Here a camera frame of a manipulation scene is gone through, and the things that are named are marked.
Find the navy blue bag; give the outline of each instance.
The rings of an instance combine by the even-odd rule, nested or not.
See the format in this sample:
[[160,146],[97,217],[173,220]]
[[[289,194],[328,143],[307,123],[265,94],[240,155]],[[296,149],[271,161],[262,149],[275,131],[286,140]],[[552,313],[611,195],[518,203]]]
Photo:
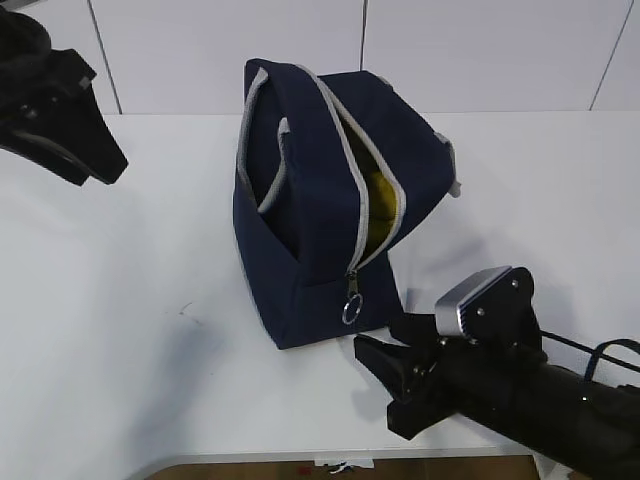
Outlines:
[[456,187],[450,143],[375,75],[247,63],[233,220],[278,348],[401,313],[387,251]]

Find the white tiled wall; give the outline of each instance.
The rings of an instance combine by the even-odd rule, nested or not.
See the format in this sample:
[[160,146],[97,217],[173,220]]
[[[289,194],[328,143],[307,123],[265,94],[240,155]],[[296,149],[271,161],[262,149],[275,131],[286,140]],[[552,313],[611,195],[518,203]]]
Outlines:
[[[356,70],[365,0],[44,0],[27,7],[55,48],[98,72],[103,112],[224,114],[251,57]],[[369,0],[364,68],[417,110],[586,110],[632,0]],[[640,109],[640,6],[594,104]]]
[[594,109],[640,110],[640,2],[629,14]]
[[631,0],[370,0],[364,67],[417,110],[586,110]]
[[49,32],[53,48],[73,48],[91,65],[98,76],[93,89],[104,113],[117,113],[118,108],[109,82],[98,36],[86,0],[46,0],[20,10],[38,20]]
[[363,0],[92,0],[125,113],[238,113],[247,59],[357,70]]

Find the yellow object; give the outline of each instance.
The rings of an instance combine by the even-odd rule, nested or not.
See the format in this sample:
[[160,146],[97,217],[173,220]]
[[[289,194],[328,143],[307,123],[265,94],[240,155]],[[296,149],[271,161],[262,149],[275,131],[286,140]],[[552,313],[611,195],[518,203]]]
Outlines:
[[347,122],[342,121],[342,126],[369,192],[369,228],[362,256],[362,259],[366,260],[391,234],[396,219],[398,199],[391,183],[382,174],[362,140]]

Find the black cable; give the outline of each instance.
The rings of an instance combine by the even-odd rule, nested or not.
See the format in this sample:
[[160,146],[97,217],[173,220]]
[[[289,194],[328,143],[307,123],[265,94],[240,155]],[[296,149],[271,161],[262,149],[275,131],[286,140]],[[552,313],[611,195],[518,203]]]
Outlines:
[[[574,342],[573,340],[569,340],[568,338],[561,337],[560,335],[556,335],[555,333],[541,331],[543,337],[550,338],[551,340],[555,340],[556,342],[564,343],[565,345],[569,345],[570,347],[577,348],[578,350],[582,350],[583,352],[590,353],[593,355],[595,353],[595,349],[587,347],[586,345],[582,345],[581,343]],[[620,360],[619,358],[612,357],[607,354],[602,354],[600,357],[602,360],[606,360],[611,363],[615,363],[624,368],[628,368],[629,370],[633,370],[636,373],[640,373],[640,367],[637,365],[633,365],[631,363],[627,363],[624,360]]]

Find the white tabletop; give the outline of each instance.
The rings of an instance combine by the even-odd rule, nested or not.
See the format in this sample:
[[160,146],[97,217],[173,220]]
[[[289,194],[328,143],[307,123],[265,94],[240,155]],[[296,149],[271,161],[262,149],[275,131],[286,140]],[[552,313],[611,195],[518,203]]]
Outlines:
[[[456,145],[463,195],[392,252],[408,307],[524,265],[544,328],[591,345],[640,336],[640,113],[429,119]],[[389,396],[349,338],[276,350],[231,225],[239,117],[108,121],[131,163],[114,186],[77,188],[0,153],[0,478],[525,451],[458,417],[412,442],[388,432]],[[613,367],[598,378],[637,383]]]

